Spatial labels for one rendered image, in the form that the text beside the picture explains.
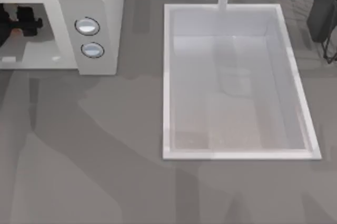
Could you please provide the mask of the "black rack with thin legs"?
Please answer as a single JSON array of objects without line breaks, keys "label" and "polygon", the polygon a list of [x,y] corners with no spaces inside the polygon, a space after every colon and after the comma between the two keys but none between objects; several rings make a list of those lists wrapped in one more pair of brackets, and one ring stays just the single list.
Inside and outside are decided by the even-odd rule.
[{"label": "black rack with thin legs", "polygon": [[327,63],[337,61],[337,51],[328,56],[331,35],[337,27],[337,0],[313,0],[306,24],[312,41],[321,44]]}]

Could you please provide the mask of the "white sink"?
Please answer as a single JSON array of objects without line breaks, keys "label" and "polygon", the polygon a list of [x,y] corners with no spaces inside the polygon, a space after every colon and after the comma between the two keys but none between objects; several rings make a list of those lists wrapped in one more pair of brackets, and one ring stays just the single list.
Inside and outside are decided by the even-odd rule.
[{"label": "white sink", "polygon": [[166,4],[167,160],[320,160],[279,4]]}]

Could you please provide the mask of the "round silver microwave knob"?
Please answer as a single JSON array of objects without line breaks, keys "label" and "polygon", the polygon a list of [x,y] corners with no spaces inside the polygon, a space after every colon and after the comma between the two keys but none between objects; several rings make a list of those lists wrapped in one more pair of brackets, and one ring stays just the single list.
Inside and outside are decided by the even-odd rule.
[{"label": "round silver microwave knob", "polygon": [[104,55],[105,50],[99,43],[87,43],[81,46],[81,52],[88,58],[100,58]]},{"label": "round silver microwave knob", "polygon": [[85,17],[75,21],[75,29],[84,36],[93,36],[100,31],[99,23],[89,17]]}]

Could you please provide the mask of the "pale microwave oven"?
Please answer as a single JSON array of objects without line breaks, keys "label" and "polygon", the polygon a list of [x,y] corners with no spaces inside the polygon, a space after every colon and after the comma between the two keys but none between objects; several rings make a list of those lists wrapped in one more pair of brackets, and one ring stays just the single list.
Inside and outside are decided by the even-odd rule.
[{"label": "pale microwave oven", "polygon": [[[12,20],[16,8],[32,7],[43,20],[37,36],[24,37],[15,29],[0,47],[0,69],[75,69],[81,75],[115,75],[119,55],[124,0],[0,0]],[[89,17],[100,25],[93,36],[75,29],[75,21]],[[105,53],[88,58],[81,52],[87,43],[99,43]]]}]

